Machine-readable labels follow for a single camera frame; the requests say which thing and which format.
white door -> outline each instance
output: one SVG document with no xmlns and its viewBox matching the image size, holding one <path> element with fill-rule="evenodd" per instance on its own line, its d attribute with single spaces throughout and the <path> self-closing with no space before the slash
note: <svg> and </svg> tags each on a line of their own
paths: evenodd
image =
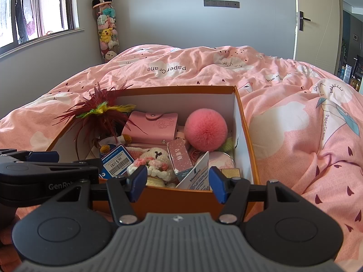
<svg viewBox="0 0 363 272">
<path fill-rule="evenodd" d="M 334 74 L 340 50 L 339 0 L 296 0 L 296 4 L 294 59 Z"/>
</svg>

wall outlet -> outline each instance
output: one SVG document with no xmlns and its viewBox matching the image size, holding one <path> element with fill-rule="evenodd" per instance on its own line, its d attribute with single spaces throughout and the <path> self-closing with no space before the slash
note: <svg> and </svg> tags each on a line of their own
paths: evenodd
<svg viewBox="0 0 363 272">
<path fill-rule="evenodd" d="M 203 0 L 204 6 L 211 7 L 230 7 L 239 8 L 240 3 L 238 1 L 225 1 L 225 0 Z"/>
<path fill-rule="evenodd" d="M 240 7 L 240 3 L 238 1 L 232 1 L 232 7 L 233 8 L 239 8 Z"/>
</svg>

blue tag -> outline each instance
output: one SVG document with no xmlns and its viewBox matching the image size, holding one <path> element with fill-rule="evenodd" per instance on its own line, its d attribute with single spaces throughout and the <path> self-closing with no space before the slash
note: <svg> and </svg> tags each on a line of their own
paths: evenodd
<svg viewBox="0 0 363 272">
<path fill-rule="evenodd" d="M 103 169 L 100 177 L 111 179 L 117 175 L 122 175 L 133 162 L 134 159 L 121 144 L 102 159 Z"/>
</svg>

window frame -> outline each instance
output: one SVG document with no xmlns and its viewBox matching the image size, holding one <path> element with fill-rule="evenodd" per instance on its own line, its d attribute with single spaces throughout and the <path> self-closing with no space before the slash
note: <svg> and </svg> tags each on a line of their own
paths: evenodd
<svg viewBox="0 0 363 272">
<path fill-rule="evenodd" d="M 16 31 L 16 18 L 15 18 L 15 0 L 10 0 L 10 17 L 11 17 L 11 26 L 12 26 L 12 34 L 13 34 L 13 42 L 9 43 L 5 46 L 0 47 L 0 56 L 6 52 L 9 52 L 15 48 L 18 48 L 20 46 L 26 45 L 26 44 L 32 44 L 36 41 L 43 41 L 43 39 L 45 37 L 49 37 L 55 34 L 60 34 L 62 32 L 69 32 L 69 31 L 73 31 L 74 28 L 74 17 L 73 17 L 73 5 L 72 5 L 72 0 L 66 0 L 66 16 L 67 16 L 67 25 L 68 25 L 68 29 L 67 30 L 63 30 L 60 32 L 54 32 L 52 34 L 48 34 L 48 35 L 44 35 L 44 36 L 40 36 L 38 38 L 26 41 L 24 43 L 19 44 L 18 43 L 18 37 L 17 37 L 17 31 Z M 59 0 L 59 11 L 61 14 L 61 22 L 62 22 L 62 27 L 64 28 L 64 17 L 63 17 L 63 11 L 62 11 L 62 0 Z"/>
</svg>

pink duvet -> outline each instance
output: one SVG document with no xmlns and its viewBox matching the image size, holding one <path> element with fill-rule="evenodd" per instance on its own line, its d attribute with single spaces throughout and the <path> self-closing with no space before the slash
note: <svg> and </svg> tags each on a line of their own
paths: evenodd
<svg viewBox="0 0 363 272">
<path fill-rule="evenodd" d="M 125 79 L 132 88 L 237 86 L 261 182 L 279 179 L 337 220 L 344 244 L 336 262 L 346 271 L 363 266 L 363 97 L 306 63 L 247 46 L 138 46 L 12 111 L 0 121 L 0 148 L 45 150 L 64 126 L 51 126 L 55 117 L 97 82 L 110 88 Z"/>
</svg>

